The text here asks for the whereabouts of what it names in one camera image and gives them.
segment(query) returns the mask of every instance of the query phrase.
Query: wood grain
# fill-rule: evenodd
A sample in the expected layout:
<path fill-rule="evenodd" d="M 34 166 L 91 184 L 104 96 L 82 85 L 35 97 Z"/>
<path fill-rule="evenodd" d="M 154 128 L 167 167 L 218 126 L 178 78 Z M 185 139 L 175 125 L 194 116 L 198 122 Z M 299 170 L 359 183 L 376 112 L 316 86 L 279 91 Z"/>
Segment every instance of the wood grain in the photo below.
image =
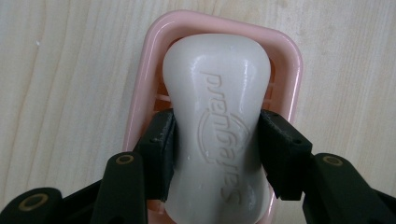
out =
<path fill-rule="evenodd" d="M 120 152 L 140 51 L 163 13 L 189 9 L 277 29 L 300 48 L 295 126 L 396 196 L 396 2 L 0 2 L 0 208 L 28 189 L 68 195 Z M 275 223 L 304 223 L 279 202 Z"/>

